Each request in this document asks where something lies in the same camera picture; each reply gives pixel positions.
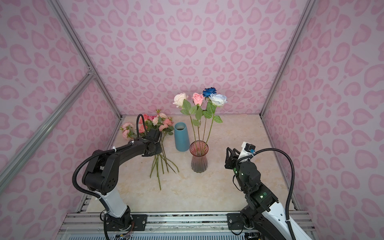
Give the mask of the cream white rose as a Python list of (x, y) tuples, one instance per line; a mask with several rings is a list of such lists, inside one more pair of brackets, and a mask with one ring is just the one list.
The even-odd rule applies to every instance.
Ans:
[(174, 97), (174, 102), (173, 102), (174, 105), (176, 105), (177, 108), (180, 108), (180, 112), (183, 114), (183, 115), (186, 115), (190, 118), (190, 121), (191, 121), (191, 127), (192, 127), (192, 131), (193, 131), (193, 137), (194, 137), (194, 127), (192, 125), (192, 110), (191, 108), (194, 106), (194, 103), (190, 103), (190, 101), (188, 100), (188, 96), (186, 93), (181, 93), (181, 94), (177, 94), (175, 97)]

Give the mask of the pale blue white rose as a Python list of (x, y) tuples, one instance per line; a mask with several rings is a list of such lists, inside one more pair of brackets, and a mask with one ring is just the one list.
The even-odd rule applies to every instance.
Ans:
[(207, 107), (203, 111), (203, 116), (206, 118), (206, 120), (211, 120), (209, 132), (207, 138), (204, 140), (204, 142), (207, 144), (209, 142), (212, 128), (214, 125), (214, 122), (216, 123), (222, 123), (222, 119), (220, 116), (216, 114), (217, 108), (223, 107), (228, 101), (227, 97), (221, 94), (217, 94), (216, 91), (209, 91), (204, 90), (203, 91), (203, 97), (207, 101)]

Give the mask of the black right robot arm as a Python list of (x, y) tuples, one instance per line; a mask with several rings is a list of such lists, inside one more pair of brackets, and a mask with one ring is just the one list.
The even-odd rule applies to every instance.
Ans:
[(237, 230), (256, 230), (259, 236), (268, 240), (309, 240), (310, 236), (291, 219), (289, 208), (293, 195), (295, 177), (291, 184), (285, 205), (261, 181), (261, 172), (251, 161), (256, 155), (271, 151), (270, 148), (256, 150), (244, 142), (242, 150), (227, 148), (225, 168), (233, 170), (235, 187), (245, 194), (247, 205), (238, 214), (228, 214), (228, 228), (236, 235)]

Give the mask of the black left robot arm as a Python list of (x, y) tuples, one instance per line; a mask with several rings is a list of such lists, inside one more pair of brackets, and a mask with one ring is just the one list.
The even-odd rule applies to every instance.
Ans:
[(106, 227), (113, 230), (131, 230), (133, 220), (130, 208), (123, 202), (118, 190), (119, 169), (128, 160), (137, 157), (151, 157), (162, 152), (161, 133), (150, 130), (143, 138), (131, 140), (128, 144), (110, 151), (95, 151), (88, 162), (82, 182), (90, 193), (105, 208)]

